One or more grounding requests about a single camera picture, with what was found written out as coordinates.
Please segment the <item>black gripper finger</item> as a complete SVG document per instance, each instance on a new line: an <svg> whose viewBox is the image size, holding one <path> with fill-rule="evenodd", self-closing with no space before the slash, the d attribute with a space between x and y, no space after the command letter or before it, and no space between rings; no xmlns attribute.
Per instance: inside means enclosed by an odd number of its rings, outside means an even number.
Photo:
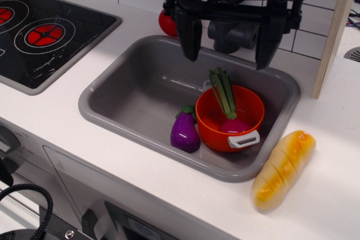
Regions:
<svg viewBox="0 0 360 240"><path fill-rule="evenodd" d="M175 8L176 30L183 53L190 61L196 61L201 47L202 23L192 12Z"/></svg>
<svg viewBox="0 0 360 240"><path fill-rule="evenodd" d="M267 1L263 11L255 54L257 70L268 67L287 32L287 1Z"/></svg>

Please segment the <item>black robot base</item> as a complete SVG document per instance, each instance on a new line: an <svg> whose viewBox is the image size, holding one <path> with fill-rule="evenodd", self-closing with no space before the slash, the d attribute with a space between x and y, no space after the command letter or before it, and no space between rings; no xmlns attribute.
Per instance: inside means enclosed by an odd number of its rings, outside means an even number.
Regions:
<svg viewBox="0 0 360 240"><path fill-rule="evenodd" d="M1 233L1 239L32 239L36 229L16 229ZM51 215L47 226L38 239L92 239L77 228Z"/></svg>

